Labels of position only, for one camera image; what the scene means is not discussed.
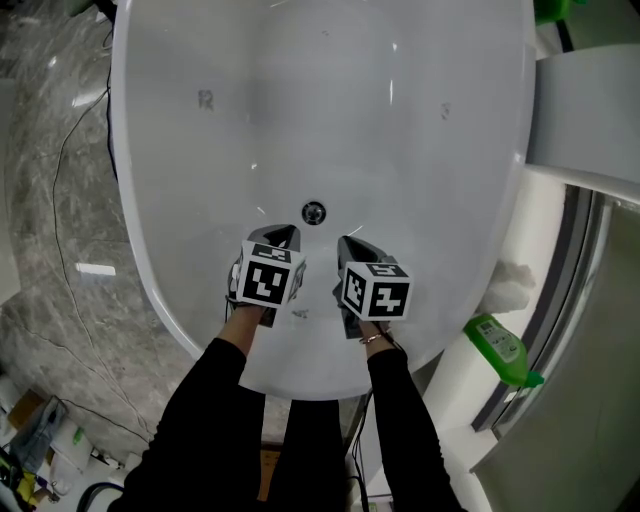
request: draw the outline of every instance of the marble floor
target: marble floor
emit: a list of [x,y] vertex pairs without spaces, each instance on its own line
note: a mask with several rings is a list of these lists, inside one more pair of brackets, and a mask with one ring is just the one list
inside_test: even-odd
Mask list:
[[[68,18],[63,0],[24,0],[0,11],[0,78],[17,84],[5,193],[22,286],[1,308],[0,368],[21,390],[71,400],[149,438],[194,361],[142,288],[107,152],[106,97],[60,156],[106,87],[111,27],[97,23],[96,13]],[[76,263],[112,266],[116,274],[80,273]],[[341,403],[344,431],[357,404]],[[68,407],[115,458],[144,450],[135,435]],[[282,441],[288,410],[288,401],[268,397],[266,442]]]

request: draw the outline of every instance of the drain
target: drain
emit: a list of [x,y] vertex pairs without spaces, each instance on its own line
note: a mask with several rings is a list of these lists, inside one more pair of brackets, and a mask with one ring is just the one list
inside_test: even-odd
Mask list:
[[327,210],[318,201],[309,201],[302,207],[302,220],[310,226],[317,226],[327,218]]

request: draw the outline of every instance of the bathtub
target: bathtub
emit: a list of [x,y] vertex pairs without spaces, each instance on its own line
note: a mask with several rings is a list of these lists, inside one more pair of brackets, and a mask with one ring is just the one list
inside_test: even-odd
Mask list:
[[[411,267],[418,368],[460,335],[496,263],[524,164],[535,54],[514,0],[126,0],[114,149],[147,294],[195,358],[224,322],[248,234],[302,232],[298,298],[260,327],[241,384],[325,400],[370,387],[331,294],[354,234]],[[309,203],[326,212],[307,224]]]

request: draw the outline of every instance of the green spray bottle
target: green spray bottle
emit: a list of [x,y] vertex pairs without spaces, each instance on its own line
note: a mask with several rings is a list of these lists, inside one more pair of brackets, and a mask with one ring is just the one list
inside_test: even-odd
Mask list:
[[544,382],[542,375],[529,371],[527,349],[522,341],[492,315],[472,318],[467,322],[464,333],[505,384],[535,388]]

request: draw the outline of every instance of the black pants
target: black pants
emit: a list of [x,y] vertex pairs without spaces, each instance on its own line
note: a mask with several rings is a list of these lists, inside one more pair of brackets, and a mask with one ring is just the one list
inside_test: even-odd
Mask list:
[[[247,496],[260,491],[260,448],[265,396],[237,387],[243,417],[238,422],[246,439],[237,452],[238,469],[246,473]],[[318,510],[343,510],[346,502],[345,450],[337,400],[291,403],[289,422],[276,465],[267,507],[291,510],[312,503]]]
[[[126,478],[125,491],[109,512],[257,506],[265,397],[238,385],[245,363],[237,347],[221,339],[211,342],[171,397],[142,463]],[[460,510],[407,356],[386,350],[367,364],[396,509],[421,509],[428,492],[437,510]],[[294,401],[266,507],[343,512],[344,455],[338,402]],[[215,496],[211,506],[203,488]]]

